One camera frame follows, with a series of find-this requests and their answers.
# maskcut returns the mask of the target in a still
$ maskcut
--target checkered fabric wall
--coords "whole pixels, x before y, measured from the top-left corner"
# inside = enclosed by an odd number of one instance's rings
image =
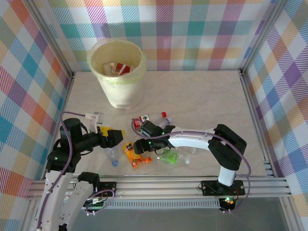
[[[63,35],[59,43],[69,45],[61,46],[71,63],[90,71],[86,53],[102,38],[136,43],[147,54],[148,70],[238,69],[275,0],[37,2],[51,30]]]
[[[14,231],[38,180],[66,76],[22,0],[0,3],[0,231]]]
[[[248,73],[271,157],[308,230],[308,0],[288,1]]]

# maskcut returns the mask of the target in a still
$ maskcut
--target purple cable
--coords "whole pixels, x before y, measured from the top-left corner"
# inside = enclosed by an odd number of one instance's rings
[[[45,209],[45,206],[46,206],[46,204],[47,204],[47,200],[48,200],[48,198],[49,198],[49,195],[50,195],[50,193],[52,193],[54,187],[55,187],[55,186],[57,185],[57,183],[59,182],[61,176],[63,176],[63,174],[64,174],[64,172],[66,171],[66,169],[67,169],[69,163],[70,163],[71,160],[72,160],[72,156],[73,156],[73,145],[72,145],[72,141],[71,141],[71,136],[70,136],[70,134],[69,134],[68,130],[66,129],[66,126],[65,126],[65,124],[64,124],[64,122],[63,122],[63,114],[72,114],[72,115],[83,116],[83,117],[85,116],[84,114],[78,114],[78,113],[74,113],[74,112],[62,112],[62,113],[60,114],[60,122],[61,122],[61,125],[62,125],[62,127],[63,127],[63,130],[64,130],[64,132],[65,132],[65,134],[66,134],[67,140],[68,140],[68,145],[69,145],[69,156],[68,156],[68,160],[67,160],[67,162],[66,162],[66,165],[64,166],[64,168],[63,168],[62,171],[60,172],[60,174],[59,174],[59,176],[57,177],[57,179],[54,181],[53,185],[52,185],[52,186],[50,187],[50,189],[48,190],[49,193],[46,194],[46,196],[45,196],[45,199],[44,199],[44,201],[43,201],[43,204],[42,204],[42,207],[41,207],[41,209],[40,209],[39,216],[38,216],[38,225],[37,225],[37,229],[39,229],[39,230],[40,230],[40,225],[41,225],[41,222],[42,222],[44,209]]]
[[[105,189],[105,190],[101,190],[101,191],[99,191],[99,192],[96,192],[96,193],[92,194],[88,199],[91,199],[92,197],[96,196],[97,194],[104,193],[104,192],[112,192],[111,201],[109,201],[103,208],[101,208],[101,209],[95,211],[93,214],[101,212],[104,208],[106,208],[106,207],[112,202],[112,200],[113,200],[114,197],[115,197],[115,192],[114,192],[113,190],[111,190],[111,189]],[[86,206],[85,212],[86,212],[87,214],[90,214],[90,212],[88,211],[88,206]]]
[[[212,133],[208,133],[208,132],[201,132],[201,131],[176,131],[176,132],[171,132],[171,133],[166,133],[164,135],[160,135],[160,136],[144,136],[143,134],[141,134],[140,132],[138,132],[135,127],[134,127],[134,122],[135,121],[141,121],[140,119],[133,119],[132,122],[131,122],[131,128],[133,129],[133,131],[138,135],[138,136],[141,136],[145,139],[159,139],[159,138],[162,138],[162,137],[165,137],[165,136],[170,136],[170,135],[182,135],[182,134],[198,134],[198,135],[206,135],[206,136],[211,136],[211,137],[215,137],[215,138],[218,138],[220,139],[221,141],[224,141],[227,145],[229,145],[240,157],[241,159],[245,162],[245,164],[247,165],[247,168],[248,168],[248,173],[247,174],[240,174],[240,175],[236,175],[237,177],[246,177],[247,180],[248,180],[248,191],[246,193],[246,197],[244,198],[243,202],[236,207],[236,209],[238,209],[240,206],[242,206],[242,204],[245,203],[245,201],[247,200],[248,196],[249,196],[249,193],[250,193],[250,180],[249,180],[249,176],[251,174],[251,167],[247,161],[247,159],[243,156],[243,154],[233,145],[231,144],[229,141],[227,141],[225,138],[219,136],[219,135],[216,135],[216,134],[212,134]]]

